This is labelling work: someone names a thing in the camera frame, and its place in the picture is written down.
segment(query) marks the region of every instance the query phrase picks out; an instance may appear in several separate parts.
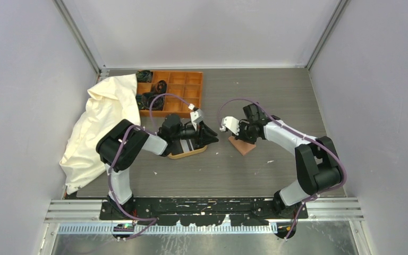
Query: wooden box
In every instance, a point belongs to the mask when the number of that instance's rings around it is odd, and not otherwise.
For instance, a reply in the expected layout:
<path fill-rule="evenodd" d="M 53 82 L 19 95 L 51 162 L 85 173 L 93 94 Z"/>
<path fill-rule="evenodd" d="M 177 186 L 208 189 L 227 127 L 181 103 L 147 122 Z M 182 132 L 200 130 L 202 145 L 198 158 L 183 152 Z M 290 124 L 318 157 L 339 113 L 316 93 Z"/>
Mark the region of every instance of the wooden box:
<path fill-rule="evenodd" d="M 153 71 L 152 82 L 139 82 L 137 94 L 151 91 L 159 81 L 167 83 L 166 92 L 182 97 L 185 101 L 201 108 L 202 98 L 202 72 L 180 72 L 180 71 Z M 139 110 L 140 116 L 149 116 L 149 110 Z M 190 118 L 191 110 L 179 99 L 166 96 L 163 110 L 153 110 L 153 117 L 165 117 L 168 114 L 176 113 L 181 118 Z"/>

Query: wall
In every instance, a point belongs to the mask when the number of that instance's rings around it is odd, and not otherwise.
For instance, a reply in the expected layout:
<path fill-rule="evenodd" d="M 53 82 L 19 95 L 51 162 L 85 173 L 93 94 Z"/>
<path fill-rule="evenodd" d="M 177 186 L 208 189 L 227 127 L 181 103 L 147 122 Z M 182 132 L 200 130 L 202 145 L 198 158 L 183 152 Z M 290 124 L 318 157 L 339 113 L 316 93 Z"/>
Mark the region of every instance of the wall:
<path fill-rule="evenodd" d="M 96 75 L 52 1 L 0 1 L 0 254 L 36 254 Z"/>
<path fill-rule="evenodd" d="M 311 77 L 379 254 L 408 254 L 408 2 L 351 1 Z"/>
<path fill-rule="evenodd" d="M 65 2 L 107 67 L 295 67 L 338 0 Z"/>

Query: white panel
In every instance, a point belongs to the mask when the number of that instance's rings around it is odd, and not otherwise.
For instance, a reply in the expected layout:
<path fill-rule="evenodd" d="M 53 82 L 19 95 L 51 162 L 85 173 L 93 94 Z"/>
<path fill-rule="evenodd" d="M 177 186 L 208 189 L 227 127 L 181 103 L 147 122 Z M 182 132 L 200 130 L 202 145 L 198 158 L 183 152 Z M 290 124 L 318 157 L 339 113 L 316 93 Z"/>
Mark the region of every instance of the white panel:
<path fill-rule="evenodd" d="M 408 1 L 351 1 L 311 76 L 378 254 L 408 254 Z"/>
<path fill-rule="evenodd" d="M 53 1 L 0 1 L 0 254 L 36 254 L 96 75 Z"/>
<path fill-rule="evenodd" d="M 338 0 L 66 3 L 107 67 L 291 67 L 307 64 Z"/>

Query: cream fabric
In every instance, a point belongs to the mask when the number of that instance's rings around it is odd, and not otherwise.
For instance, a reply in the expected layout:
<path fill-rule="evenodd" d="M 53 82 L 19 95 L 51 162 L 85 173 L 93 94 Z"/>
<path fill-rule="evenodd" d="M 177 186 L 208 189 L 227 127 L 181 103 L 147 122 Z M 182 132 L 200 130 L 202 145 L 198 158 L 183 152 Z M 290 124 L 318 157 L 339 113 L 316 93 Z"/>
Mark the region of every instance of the cream fabric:
<path fill-rule="evenodd" d="M 73 128 L 60 165 L 66 174 L 66 192 L 84 187 L 105 171 L 96 144 L 122 119 L 140 125 L 135 74 L 109 77 L 88 90 L 91 98 Z"/>

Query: white wall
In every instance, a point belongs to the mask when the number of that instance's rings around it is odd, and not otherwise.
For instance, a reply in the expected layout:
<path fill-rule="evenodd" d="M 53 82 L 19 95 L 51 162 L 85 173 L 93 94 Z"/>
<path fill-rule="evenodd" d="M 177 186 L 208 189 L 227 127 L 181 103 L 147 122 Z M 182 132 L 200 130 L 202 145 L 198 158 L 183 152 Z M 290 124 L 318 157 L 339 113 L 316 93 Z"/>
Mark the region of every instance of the white wall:
<path fill-rule="evenodd" d="M 351 1 L 311 76 L 379 254 L 408 254 L 408 1 Z"/>
<path fill-rule="evenodd" d="M 107 67 L 294 67 L 338 0 L 65 2 Z"/>
<path fill-rule="evenodd" d="M 96 79 L 52 1 L 0 1 L 0 254 L 36 254 Z"/>

